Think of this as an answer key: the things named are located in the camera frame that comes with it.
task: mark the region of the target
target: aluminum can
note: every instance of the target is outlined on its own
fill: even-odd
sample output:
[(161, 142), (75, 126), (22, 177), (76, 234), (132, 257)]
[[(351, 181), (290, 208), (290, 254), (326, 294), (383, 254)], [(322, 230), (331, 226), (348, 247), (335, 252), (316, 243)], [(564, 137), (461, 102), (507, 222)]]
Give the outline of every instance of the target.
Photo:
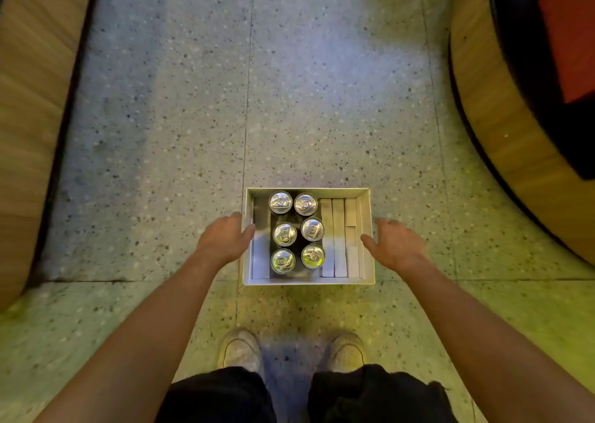
[(300, 231), (306, 240), (313, 243), (324, 236), (324, 225), (320, 219), (311, 216), (303, 220)]
[(312, 216), (318, 209), (318, 201), (312, 194), (302, 193), (295, 198), (293, 207), (301, 216)]
[(277, 249), (271, 255), (271, 268), (278, 274), (287, 274), (296, 266), (296, 257), (289, 249)]
[(268, 198), (268, 207), (277, 215), (284, 215), (292, 209), (293, 199), (286, 191), (275, 191)]
[(279, 246), (291, 246), (298, 238), (298, 230), (292, 223), (279, 223), (272, 230), (272, 239)]
[(323, 266), (327, 255), (320, 245), (311, 244), (302, 250), (302, 263), (308, 269), (318, 269)]

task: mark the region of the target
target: curved wooden panel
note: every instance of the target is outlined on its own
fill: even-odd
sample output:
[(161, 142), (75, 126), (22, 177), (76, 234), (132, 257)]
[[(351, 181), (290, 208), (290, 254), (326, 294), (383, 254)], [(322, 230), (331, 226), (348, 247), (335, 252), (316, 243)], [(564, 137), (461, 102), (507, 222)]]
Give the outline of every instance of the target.
[(29, 276), (88, 2), (0, 6), (0, 309)]
[(519, 94), (490, 0), (454, 0), (450, 36), (461, 104), (492, 164), (548, 230), (595, 264), (595, 180), (576, 175)]

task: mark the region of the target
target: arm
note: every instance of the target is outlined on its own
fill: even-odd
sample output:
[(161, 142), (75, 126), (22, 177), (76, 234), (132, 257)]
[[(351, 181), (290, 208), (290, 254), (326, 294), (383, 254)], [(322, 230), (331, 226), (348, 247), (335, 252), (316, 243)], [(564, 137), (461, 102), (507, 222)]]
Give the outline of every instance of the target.
[(488, 421), (593, 422), (595, 396), (443, 276), (420, 236), (397, 221), (376, 225), (378, 244), (363, 235), (364, 246), (411, 288)]
[(206, 228), (180, 270), (110, 335), (36, 422), (152, 422), (217, 272), (248, 248), (240, 213)]

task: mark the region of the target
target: hand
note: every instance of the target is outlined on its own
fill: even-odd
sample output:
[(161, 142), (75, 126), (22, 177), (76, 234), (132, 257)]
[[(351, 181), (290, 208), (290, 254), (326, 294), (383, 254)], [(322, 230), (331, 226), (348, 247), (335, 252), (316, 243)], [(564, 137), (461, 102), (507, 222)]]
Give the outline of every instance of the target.
[(242, 232), (240, 212), (221, 216), (205, 229), (193, 256), (199, 254), (202, 258), (213, 261), (219, 271), (227, 263), (240, 258), (248, 249), (255, 231), (254, 224), (250, 224)]
[(376, 218), (378, 243), (369, 235), (361, 240), (381, 265), (397, 272), (403, 279), (419, 260), (429, 260), (425, 241), (411, 229), (398, 221)]

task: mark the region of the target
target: dirty shoe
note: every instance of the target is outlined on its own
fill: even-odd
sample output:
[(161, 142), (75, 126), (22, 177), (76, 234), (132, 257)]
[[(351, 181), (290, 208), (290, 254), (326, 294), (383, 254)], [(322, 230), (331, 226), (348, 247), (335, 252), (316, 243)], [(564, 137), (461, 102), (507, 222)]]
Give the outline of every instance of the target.
[(244, 328), (235, 328), (225, 336), (219, 351), (218, 368), (244, 367), (264, 380), (262, 352), (257, 339)]
[(331, 342), (326, 370), (349, 373), (363, 367), (366, 359), (364, 343), (357, 335), (345, 333)]

